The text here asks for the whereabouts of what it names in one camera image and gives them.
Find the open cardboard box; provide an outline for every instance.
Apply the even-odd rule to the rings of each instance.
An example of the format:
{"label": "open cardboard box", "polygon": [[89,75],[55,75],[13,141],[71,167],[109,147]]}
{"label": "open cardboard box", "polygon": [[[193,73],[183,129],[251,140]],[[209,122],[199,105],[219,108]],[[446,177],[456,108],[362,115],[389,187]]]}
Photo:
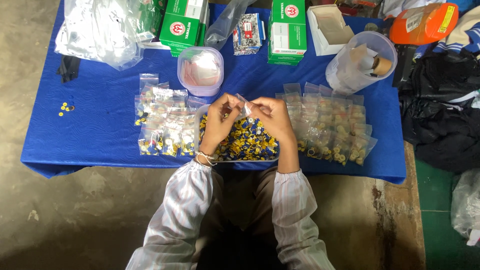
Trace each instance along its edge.
{"label": "open cardboard box", "polygon": [[307,17],[317,56],[337,54],[354,36],[336,5],[310,7]]}

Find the orange package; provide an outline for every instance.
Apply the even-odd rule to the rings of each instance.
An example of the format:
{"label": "orange package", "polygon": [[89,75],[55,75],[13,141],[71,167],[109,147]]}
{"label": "orange package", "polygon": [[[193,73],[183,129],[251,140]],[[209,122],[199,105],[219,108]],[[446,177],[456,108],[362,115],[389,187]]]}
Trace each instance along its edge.
{"label": "orange package", "polygon": [[390,28],[390,39],[397,44],[432,43],[448,36],[457,20],[458,6],[452,3],[404,10]]}

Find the yamalon logo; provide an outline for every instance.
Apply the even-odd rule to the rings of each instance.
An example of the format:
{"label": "yamalon logo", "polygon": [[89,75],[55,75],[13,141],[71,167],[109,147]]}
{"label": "yamalon logo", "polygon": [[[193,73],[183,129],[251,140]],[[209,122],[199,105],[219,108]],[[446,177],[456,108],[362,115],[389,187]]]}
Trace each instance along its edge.
{"label": "yamalon logo", "polygon": [[170,32],[176,36],[180,36],[185,33],[185,25],[181,22],[174,22],[170,25]]}
{"label": "yamalon logo", "polygon": [[299,14],[299,9],[295,5],[288,5],[285,8],[285,14],[290,18],[295,18]]}

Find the blue tablecloth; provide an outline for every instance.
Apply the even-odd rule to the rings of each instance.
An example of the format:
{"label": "blue tablecloth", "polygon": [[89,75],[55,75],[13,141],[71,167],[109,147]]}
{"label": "blue tablecloth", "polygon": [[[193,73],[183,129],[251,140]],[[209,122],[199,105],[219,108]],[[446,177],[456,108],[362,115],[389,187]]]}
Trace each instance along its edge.
{"label": "blue tablecloth", "polygon": [[[210,4],[211,22],[225,5]],[[267,24],[269,10],[248,8],[259,13]],[[354,33],[361,32],[377,19],[345,17]],[[86,166],[121,166],[144,168],[177,168],[188,157],[140,155],[137,139],[140,127],[133,125],[135,94],[138,94],[139,73],[159,73],[160,82],[169,81],[173,89],[182,89],[177,78],[177,58],[167,50],[147,49],[144,59],[133,68],[118,72],[104,63],[82,60],[79,77],[61,84],[55,72],[60,55],[54,53],[55,37],[63,22],[63,1],[57,13],[47,58],[25,138],[21,161],[46,176],[72,173]],[[307,25],[308,50],[298,66],[267,64],[267,42],[257,54],[233,56],[232,37],[221,50],[225,63],[225,79],[217,97],[224,92],[240,93],[247,100],[259,96],[274,97],[283,91],[284,83],[306,81],[327,85],[325,68],[333,58],[315,56],[310,27]],[[301,157],[305,173],[348,174],[401,183],[406,177],[400,111],[397,89],[392,76],[361,92],[365,96],[367,123],[373,126],[372,136],[378,143],[363,167],[348,163],[346,167],[324,160]],[[62,103],[74,102],[75,110],[59,116]],[[263,170],[271,162],[230,164],[238,170]]]}

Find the striped shirt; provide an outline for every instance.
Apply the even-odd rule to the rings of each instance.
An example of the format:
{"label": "striped shirt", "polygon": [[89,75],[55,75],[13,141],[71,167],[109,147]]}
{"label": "striped shirt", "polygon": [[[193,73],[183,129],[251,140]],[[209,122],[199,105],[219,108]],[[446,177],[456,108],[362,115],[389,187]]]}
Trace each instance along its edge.
{"label": "striped shirt", "polygon": [[[194,160],[171,176],[144,245],[134,251],[127,270],[190,270],[200,223],[212,199],[212,181],[212,168]],[[289,270],[334,269],[310,218],[317,203],[301,170],[276,173],[272,207],[280,261]]]}

